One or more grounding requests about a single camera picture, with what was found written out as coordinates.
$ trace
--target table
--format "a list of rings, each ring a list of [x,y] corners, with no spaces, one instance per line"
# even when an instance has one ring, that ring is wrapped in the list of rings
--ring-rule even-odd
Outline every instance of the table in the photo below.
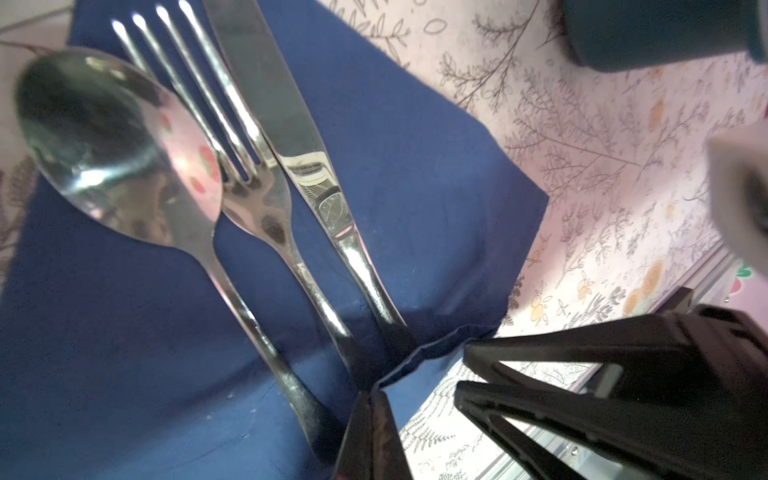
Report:
[[[323,0],[393,61],[491,131],[550,195],[509,297],[500,336],[545,333],[642,313],[717,242],[707,216],[703,142],[762,117],[768,70],[745,55],[598,74],[566,57],[556,8],[542,0]],[[0,35],[4,84],[63,45],[66,16]],[[13,251],[33,170],[9,118],[0,254]],[[583,365],[524,364],[568,386]],[[401,436],[416,478],[476,478],[500,452],[452,408],[457,364]]]

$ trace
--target black plastic object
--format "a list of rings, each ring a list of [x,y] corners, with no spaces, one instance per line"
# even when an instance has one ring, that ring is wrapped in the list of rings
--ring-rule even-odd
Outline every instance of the black plastic object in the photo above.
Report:
[[[578,394],[498,363],[513,360],[604,367]],[[582,477],[505,417],[659,478],[768,472],[768,336],[745,313],[698,306],[490,339],[467,345],[464,362],[490,383],[459,382],[456,407],[537,480]]]
[[[332,480],[412,480],[386,394],[361,392]]]

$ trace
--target silverware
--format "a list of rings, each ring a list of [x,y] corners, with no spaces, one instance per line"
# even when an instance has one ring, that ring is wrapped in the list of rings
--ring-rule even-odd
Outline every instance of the silverware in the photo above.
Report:
[[[112,230],[175,247],[202,265],[275,375],[311,448],[333,462],[343,427],[277,352],[214,252],[221,175],[176,95],[121,60],[78,48],[33,61],[15,101],[38,168],[71,204]]]
[[[293,275],[299,280],[302,288],[315,306],[323,325],[330,334],[344,365],[352,376],[356,387],[368,391],[377,380],[372,363],[355,341],[352,332],[339,318],[331,304],[323,295],[317,282],[312,277],[302,259],[291,228],[291,198],[288,183],[280,165],[277,163],[270,147],[260,134],[258,127],[250,123],[250,117],[239,118],[244,131],[248,135],[251,147],[260,155],[261,163],[253,160],[245,144],[240,140],[234,126],[225,115],[223,108],[206,81],[202,71],[194,60],[187,43],[182,38],[174,21],[165,7],[156,7],[157,16],[165,25],[171,41],[180,53],[187,70],[190,72],[198,90],[203,94],[208,107],[214,113],[219,126],[224,132],[226,142],[234,152],[235,161],[246,172],[243,178],[231,162],[231,157],[221,147],[215,133],[207,123],[202,110],[190,95],[187,86],[182,81],[178,70],[171,63],[166,50],[158,40],[144,17],[134,13],[132,20],[139,32],[161,64],[171,80],[174,89],[181,96],[192,115],[202,126],[209,142],[217,151],[217,159],[227,174],[224,181],[223,211],[242,230],[265,241],[283,258]],[[141,56],[139,48],[133,42],[127,29],[119,21],[113,20],[112,28],[121,40],[125,51],[131,60],[148,74],[152,74],[149,64]],[[223,69],[222,75],[228,75]]]
[[[258,4],[255,0],[203,0],[203,4],[235,80],[222,75],[227,69],[215,44],[189,3],[179,1],[222,89],[232,97],[238,116],[250,118],[253,114],[258,119],[253,124],[260,124],[275,157],[352,272],[388,351],[400,362],[417,343],[373,267],[323,139]]]

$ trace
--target fork handle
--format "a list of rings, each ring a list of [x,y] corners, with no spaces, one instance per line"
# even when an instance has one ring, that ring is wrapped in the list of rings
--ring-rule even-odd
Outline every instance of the fork handle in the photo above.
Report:
[[[371,307],[389,355],[395,363],[401,363],[419,344],[389,298],[357,227],[353,224],[351,231],[344,237],[334,239],[333,246],[352,272]]]
[[[336,351],[341,356],[344,366],[346,366],[349,375],[352,377],[355,387],[360,392],[370,391],[373,383],[379,378],[376,375],[370,358],[365,355],[352,332],[349,331],[349,327],[339,318],[339,314],[336,313],[326,296],[323,295],[301,256],[294,252],[290,257],[283,259],[296,279],[299,280],[306,295],[310,298],[317,311],[317,315],[320,317],[320,321],[326,327],[333,345],[336,346]]]
[[[248,305],[235,290],[227,272],[224,271],[216,258],[216,254],[213,253],[213,246],[211,246],[208,254],[196,257],[219,290],[224,302],[227,303],[237,321],[240,322],[261,358],[275,375],[277,384],[299,419],[299,424],[310,448],[320,460],[329,465],[333,464],[344,436],[342,424],[302,383],[269,337],[266,336]]]

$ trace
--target blue napkin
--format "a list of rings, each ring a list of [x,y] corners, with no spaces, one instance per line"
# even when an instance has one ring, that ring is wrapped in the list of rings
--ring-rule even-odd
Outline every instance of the blue napkin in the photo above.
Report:
[[[402,427],[457,348],[498,326],[547,197],[482,125],[321,5],[260,4],[373,262],[426,345],[389,364],[361,293],[294,192],[299,249],[377,361]],[[188,36],[175,2],[166,6]],[[122,20],[141,43],[133,11],[164,38],[154,0],[80,0],[70,43],[124,57],[109,20]],[[277,347],[346,421],[352,384],[290,271],[226,218],[216,248]],[[42,179],[0,303],[0,366],[3,478],[329,474],[194,260],[107,230]]]

